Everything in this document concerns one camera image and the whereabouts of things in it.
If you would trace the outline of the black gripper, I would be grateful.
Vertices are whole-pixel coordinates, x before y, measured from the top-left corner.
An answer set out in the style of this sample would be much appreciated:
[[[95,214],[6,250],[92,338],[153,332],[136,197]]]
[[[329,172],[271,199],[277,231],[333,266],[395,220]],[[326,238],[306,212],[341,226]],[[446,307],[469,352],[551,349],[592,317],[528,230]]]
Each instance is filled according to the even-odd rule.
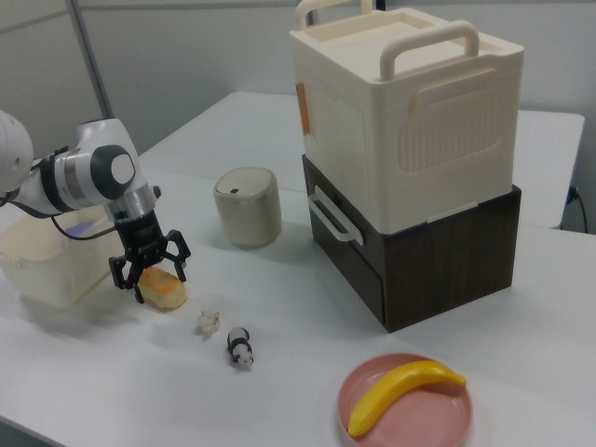
[[[112,278],[118,289],[133,290],[139,304],[145,303],[139,286],[143,269],[163,258],[173,263],[178,280],[187,280],[184,269],[191,251],[183,234],[172,229],[163,236],[153,210],[138,219],[115,222],[115,230],[124,254],[109,258]]]

